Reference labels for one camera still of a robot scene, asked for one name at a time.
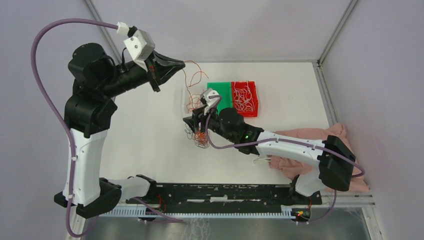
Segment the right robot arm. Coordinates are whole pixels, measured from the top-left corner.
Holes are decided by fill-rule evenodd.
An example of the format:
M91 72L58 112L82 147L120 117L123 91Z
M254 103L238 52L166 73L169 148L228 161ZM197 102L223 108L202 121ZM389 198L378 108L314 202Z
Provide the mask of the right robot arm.
M312 166L310 172L298 174L292 181L288 196L295 204L326 188L340 192L350 188L356 157L337 136L310 140L280 135L245 123L234 108L220 112L197 108L183 121L194 133L215 133L231 143L229 148L243 154L277 156Z

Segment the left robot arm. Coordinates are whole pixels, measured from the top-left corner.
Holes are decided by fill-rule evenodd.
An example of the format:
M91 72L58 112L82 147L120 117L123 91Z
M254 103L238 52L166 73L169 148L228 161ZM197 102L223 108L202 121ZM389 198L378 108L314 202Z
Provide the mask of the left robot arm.
M103 145L117 110L114 97L141 85L160 86L185 67L181 60L152 52L146 68L133 61L116 64L98 43L87 43L72 54L68 69L74 76L71 97L64 107L64 122L73 137L69 146L68 177L54 202L93 218L113 210L119 202L140 198L158 204L156 181L138 174L127 179L100 177Z

